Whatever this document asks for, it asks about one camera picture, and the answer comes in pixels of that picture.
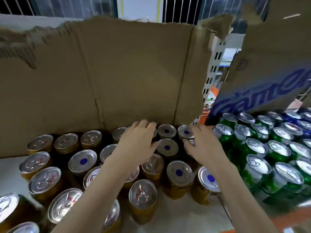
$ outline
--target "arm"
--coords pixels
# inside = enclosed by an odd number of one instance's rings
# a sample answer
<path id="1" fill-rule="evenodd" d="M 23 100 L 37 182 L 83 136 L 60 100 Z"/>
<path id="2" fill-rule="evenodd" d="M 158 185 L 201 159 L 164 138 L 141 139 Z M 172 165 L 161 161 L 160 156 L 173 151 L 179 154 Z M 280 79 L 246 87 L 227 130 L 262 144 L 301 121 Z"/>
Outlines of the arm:
<path id="1" fill-rule="evenodd" d="M 156 124 L 142 120 L 122 135 L 100 172 L 52 233 L 101 232 L 109 210 L 130 173 L 155 151 L 151 144 Z"/>
<path id="2" fill-rule="evenodd" d="M 214 134 L 202 124 L 192 126 L 196 146 L 184 140 L 187 150 L 215 177 L 224 195 L 233 226 L 239 233 L 277 233 L 275 225 L 244 184 Z"/>

